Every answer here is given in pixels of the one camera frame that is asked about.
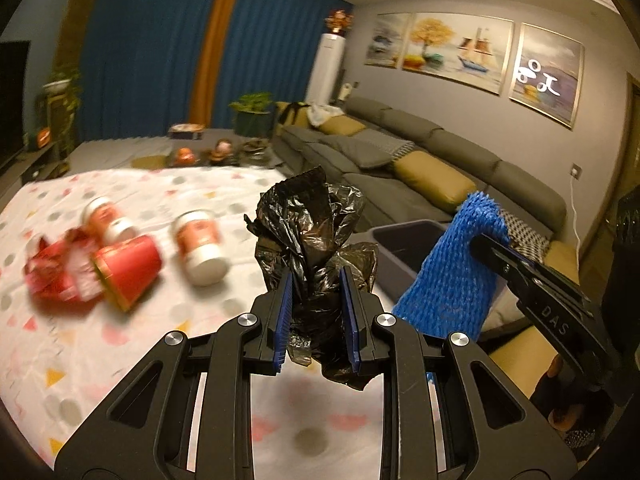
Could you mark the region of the person's right hand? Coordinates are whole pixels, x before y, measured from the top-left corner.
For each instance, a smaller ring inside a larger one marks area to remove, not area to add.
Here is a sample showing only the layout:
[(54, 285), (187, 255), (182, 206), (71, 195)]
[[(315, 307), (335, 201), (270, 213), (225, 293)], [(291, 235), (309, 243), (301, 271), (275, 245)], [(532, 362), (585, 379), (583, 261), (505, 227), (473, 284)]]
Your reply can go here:
[(562, 356), (557, 354), (538, 380), (529, 401), (580, 462), (602, 441), (604, 428), (613, 413), (613, 401), (605, 391), (563, 382), (563, 366)]

